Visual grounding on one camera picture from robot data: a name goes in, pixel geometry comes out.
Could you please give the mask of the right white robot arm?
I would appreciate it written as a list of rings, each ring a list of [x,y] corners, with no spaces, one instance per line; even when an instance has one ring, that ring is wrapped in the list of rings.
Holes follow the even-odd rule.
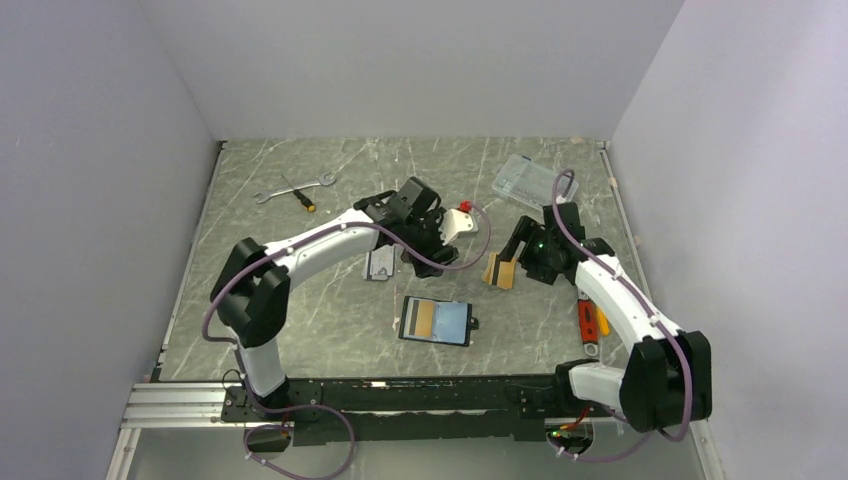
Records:
[[[709,340],[681,329],[649,301],[607,241],[586,237],[575,203],[544,207],[541,221],[521,216],[498,257],[543,284],[567,280],[600,308],[626,348],[622,368],[597,359],[558,365],[550,391],[557,411],[574,415],[588,403],[604,405],[638,432],[663,434],[710,417]]]

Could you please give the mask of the black leather card holder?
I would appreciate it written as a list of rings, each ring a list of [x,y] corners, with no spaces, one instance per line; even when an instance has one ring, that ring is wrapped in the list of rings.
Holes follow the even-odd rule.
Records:
[[[404,333],[408,302],[411,299],[432,300],[437,304],[433,335],[430,338],[409,337]],[[470,303],[406,296],[402,303],[397,333],[400,340],[468,347],[471,344],[472,332],[479,328],[480,321],[473,315],[473,306]]]

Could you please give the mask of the tan wooden block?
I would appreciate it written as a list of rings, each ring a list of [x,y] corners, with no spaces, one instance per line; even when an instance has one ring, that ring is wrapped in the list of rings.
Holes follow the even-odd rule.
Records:
[[[491,252],[488,257],[486,269],[482,280],[487,285],[503,290],[510,290],[514,286],[516,259],[503,260],[499,253]]]

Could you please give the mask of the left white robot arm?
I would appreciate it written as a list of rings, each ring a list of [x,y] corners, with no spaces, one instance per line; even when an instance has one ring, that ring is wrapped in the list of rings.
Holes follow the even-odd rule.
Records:
[[[458,257],[442,234],[447,215],[439,194],[411,177],[399,190],[362,198],[338,217],[291,238],[232,249],[213,290],[208,314],[229,329],[229,342],[250,383],[248,407],[264,420],[287,406],[289,379],[277,337],[291,292],[314,275],[384,246],[401,246],[417,277],[439,276]]]

